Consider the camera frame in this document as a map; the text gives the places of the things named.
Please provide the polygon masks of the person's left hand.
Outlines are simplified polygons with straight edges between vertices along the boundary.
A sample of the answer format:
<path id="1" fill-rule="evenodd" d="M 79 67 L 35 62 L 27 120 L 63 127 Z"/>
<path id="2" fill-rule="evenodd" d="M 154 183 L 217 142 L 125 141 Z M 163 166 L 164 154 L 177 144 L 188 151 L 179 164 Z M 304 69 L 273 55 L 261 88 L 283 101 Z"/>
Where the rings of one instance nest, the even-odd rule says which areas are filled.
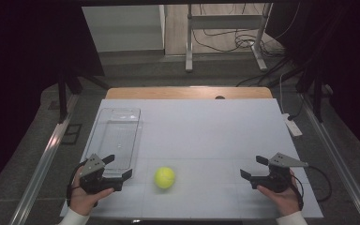
<path id="1" fill-rule="evenodd" d="M 83 167 L 76 172 L 71 184 L 71 197 L 69 208 L 81 216 L 89 216 L 95 204 L 114 193 L 113 188 L 104 189 L 96 194 L 87 194 L 80 186 L 80 173 Z"/>

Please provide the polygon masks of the white metal desk frame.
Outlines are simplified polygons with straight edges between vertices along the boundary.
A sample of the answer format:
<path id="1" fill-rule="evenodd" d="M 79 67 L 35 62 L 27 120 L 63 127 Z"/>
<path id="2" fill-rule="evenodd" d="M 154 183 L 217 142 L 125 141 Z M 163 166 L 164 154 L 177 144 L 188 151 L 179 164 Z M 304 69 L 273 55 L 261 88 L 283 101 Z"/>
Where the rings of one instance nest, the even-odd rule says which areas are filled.
<path id="1" fill-rule="evenodd" d="M 267 71 L 268 67 L 263 60 L 261 42 L 272 4 L 267 3 L 262 14 L 256 15 L 193 15 L 191 5 L 187 6 L 187 49 L 186 72 L 193 70 L 193 53 L 191 35 L 194 29 L 249 29 L 258 30 L 252 50 L 260 71 Z"/>

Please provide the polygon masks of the white cabinet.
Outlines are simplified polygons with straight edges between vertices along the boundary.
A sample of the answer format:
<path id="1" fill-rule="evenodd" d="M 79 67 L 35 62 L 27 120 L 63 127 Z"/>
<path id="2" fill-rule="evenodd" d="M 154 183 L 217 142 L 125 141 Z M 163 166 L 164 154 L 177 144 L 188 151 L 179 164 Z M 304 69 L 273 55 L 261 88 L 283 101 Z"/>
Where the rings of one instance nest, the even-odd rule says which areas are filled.
<path id="1" fill-rule="evenodd" d="M 165 7 L 82 7 L 99 53 L 164 49 Z"/>

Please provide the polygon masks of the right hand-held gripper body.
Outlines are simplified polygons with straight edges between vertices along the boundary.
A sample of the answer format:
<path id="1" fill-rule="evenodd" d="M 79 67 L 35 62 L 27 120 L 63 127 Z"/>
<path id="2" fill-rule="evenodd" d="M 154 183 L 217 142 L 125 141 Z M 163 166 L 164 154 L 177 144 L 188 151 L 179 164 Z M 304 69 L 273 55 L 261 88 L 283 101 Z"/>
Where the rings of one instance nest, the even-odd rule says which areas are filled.
<path id="1" fill-rule="evenodd" d="M 251 176 L 250 184 L 256 189 L 262 186 L 276 193 L 285 191 L 292 183 L 290 168 L 306 168 L 308 164 L 299 159 L 276 153 L 269 160 L 267 165 L 269 174 L 266 176 Z"/>

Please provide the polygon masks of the black floor socket plate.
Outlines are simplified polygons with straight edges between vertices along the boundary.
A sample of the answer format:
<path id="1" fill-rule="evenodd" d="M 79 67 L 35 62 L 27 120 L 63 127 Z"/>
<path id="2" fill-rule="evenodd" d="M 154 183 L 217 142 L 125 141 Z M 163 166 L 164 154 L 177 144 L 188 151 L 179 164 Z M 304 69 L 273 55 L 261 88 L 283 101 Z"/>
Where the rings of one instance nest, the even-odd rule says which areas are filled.
<path id="1" fill-rule="evenodd" d="M 76 144 L 80 137 L 82 126 L 83 126 L 82 124 L 69 124 L 63 135 L 61 144 L 63 145 Z"/>

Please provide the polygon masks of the white power strip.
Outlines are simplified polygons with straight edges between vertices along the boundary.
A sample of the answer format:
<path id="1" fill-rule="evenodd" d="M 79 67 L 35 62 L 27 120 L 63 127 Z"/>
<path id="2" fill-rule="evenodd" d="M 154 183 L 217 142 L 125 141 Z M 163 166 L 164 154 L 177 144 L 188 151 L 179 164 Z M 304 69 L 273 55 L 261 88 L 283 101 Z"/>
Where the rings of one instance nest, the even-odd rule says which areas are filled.
<path id="1" fill-rule="evenodd" d="M 290 115 L 288 113 L 282 114 L 282 117 L 285 125 L 287 126 L 293 137 L 301 137 L 303 135 L 300 128 L 295 124 L 293 120 L 290 119 Z"/>

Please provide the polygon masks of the yellow tennis ball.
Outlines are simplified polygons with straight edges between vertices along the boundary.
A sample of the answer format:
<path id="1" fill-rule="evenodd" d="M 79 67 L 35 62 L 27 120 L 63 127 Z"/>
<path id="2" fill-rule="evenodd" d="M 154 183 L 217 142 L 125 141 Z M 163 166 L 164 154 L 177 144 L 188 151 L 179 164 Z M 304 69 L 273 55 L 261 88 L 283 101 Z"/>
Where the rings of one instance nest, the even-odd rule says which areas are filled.
<path id="1" fill-rule="evenodd" d="M 170 188 L 174 184 L 175 173 L 169 167 L 160 167 L 155 172 L 154 181 L 159 188 Z"/>

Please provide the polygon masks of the black stand leg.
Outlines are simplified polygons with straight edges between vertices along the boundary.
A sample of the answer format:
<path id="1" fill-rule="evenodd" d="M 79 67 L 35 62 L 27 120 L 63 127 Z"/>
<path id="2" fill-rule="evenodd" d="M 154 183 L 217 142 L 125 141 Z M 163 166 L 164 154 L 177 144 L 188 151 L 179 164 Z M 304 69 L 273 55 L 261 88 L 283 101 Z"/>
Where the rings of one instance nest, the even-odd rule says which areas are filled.
<path id="1" fill-rule="evenodd" d="M 66 118 L 69 115 L 69 109 L 68 109 L 68 101 L 67 101 L 67 88 L 69 88 L 69 91 L 74 95 L 79 95 L 83 87 L 81 85 L 81 82 L 79 78 L 85 78 L 91 83 L 96 84 L 97 86 L 109 90 L 111 86 L 107 84 L 104 81 L 101 81 L 100 79 L 87 74 L 86 72 L 78 69 L 64 69 L 61 70 L 58 73 L 58 92 L 59 92 L 59 124 L 63 124 Z"/>
<path id="2" fill-rule="evenodd" d="M 302 77 L 299 79 L 295 88 L 298 93 L 306 93 L 309 88 L 312 87 L 312 111 L 318 121 L 323 121 L 321 108 L 322 108 L 322 97 L 323 97 L 323 79 L 322 75 L 318 71 L 304 71 Z"/>

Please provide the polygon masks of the person's right hand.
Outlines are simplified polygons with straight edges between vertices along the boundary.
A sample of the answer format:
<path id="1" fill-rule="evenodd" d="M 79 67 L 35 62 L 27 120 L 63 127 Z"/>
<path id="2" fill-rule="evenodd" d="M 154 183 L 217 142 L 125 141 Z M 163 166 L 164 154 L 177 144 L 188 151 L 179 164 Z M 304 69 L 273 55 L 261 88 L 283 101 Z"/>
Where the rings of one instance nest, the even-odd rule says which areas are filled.
<path id="1" fill-rule="evenodd" d="M 277 210 L 282 217 L 300 211 L 297 195 L 291 188 L 288 188 L 281 193 L 273 192 L 262 186 L 257 186 L 257 189 L 276 205 Z"/>

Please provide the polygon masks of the aluminium rail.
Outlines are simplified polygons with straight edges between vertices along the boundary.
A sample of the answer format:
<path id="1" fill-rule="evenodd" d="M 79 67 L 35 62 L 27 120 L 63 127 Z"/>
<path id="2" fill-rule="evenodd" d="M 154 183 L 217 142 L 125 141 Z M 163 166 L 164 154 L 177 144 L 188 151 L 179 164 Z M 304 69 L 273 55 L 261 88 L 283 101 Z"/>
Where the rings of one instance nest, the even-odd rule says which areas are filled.
<path id="1" fill-rule="evenodd" d="M 43 154 L 8 225 L 24 225 L 28 219 L 41 186 L 52 165 L 57 149 L 67 130 L 79 97 L 79 95 L 71 95 L 69 97 L 69 100 L 67 101 L 67 115 L 61 123 L 58 123 L 55 126 L 52 136 L 43 151 Z"/>
<path id="2" fill-rule="evenodd" d="M 320 137 L 324 149 L 327 152 L 330 160 L 334 164 L 334 167 L 337 170 L 337 174 L 339 175 L 344 187 L 346 188 L 347 192 L 349 193 L 353 204 L 355 205 L 359 215 L 360 215 L 360 185 L 357 183 L 356 179 L 352 175 L 350 169 L 346 165 L 346 161 L 341 156 L 338 148 L 331 138 L 329 132 L 327 131 L 326 127 L 324 126 L 323 122 L 320 122 L 318 118 L 315 116 L 312 103 L 307 97 L 299 94 L 299 97 L 302 100 L 303 108 L 307 113 L 309 120 L 314 126 L 318 136 Z"/>

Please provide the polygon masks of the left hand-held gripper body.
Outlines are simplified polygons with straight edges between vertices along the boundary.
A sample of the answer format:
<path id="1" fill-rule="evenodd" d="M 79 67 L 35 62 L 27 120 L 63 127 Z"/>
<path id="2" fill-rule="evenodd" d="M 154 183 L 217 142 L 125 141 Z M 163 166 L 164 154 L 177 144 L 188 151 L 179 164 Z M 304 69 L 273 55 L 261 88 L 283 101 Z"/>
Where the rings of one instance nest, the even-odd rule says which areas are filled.
<path id="1" fill-rule="evenodd" d="M 88 194 L 96 194 L 104 189 L 113 188 L 115 191 L 121 191 L 123 182 L 120 177 L 106 178 L 105 164 L 97 154 L 92 154 L 85 161 L 80 174 L 80 186 Z"/>

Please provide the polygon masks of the clear plastic container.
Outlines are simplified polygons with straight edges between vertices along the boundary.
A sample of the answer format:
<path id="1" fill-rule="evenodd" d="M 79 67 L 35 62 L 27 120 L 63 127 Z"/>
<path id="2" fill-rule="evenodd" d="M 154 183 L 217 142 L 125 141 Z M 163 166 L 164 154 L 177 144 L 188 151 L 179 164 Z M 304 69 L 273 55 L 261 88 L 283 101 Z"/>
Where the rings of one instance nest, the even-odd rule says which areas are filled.
<path id="1" fill-rule="evenodd" d="M 96 154 L 100 158 L 114 155 L 105 166 L 105 176 L 120 176 L 135 168 L 143 120 L 138 108 L 103 108 L 97 114 L 82 158 Z"/>

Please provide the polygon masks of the black curtain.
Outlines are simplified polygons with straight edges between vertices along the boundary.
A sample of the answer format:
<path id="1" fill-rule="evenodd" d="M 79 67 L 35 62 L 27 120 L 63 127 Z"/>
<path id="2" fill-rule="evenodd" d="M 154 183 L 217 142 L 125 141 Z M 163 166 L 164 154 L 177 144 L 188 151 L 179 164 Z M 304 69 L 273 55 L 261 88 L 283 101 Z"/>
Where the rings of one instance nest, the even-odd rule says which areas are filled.
<path id="1" fill-rule="evenodd" d="M 278 0 L 266 33 L 305 71 L 297 90 L 329 85 L 331 105 L 360 141 L 360 0 Z"/>
<path id="2" fill-rule="evenodd" d="M 64 80 L 104 74 L 83 8 L 55 0 L 0 0 L 0 173 L 40 105 Z"/>

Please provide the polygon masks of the wooden table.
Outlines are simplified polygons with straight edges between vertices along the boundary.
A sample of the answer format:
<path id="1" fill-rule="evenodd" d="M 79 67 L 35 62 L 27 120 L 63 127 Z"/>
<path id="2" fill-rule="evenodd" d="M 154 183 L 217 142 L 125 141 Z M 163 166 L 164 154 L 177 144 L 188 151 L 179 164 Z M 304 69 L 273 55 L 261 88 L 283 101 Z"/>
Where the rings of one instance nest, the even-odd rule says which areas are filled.
<path id="1" fill-rule="evenodd" d="M 266 87 L 118 87 L 106 99 L 247 99 L 272 98 Z"/>

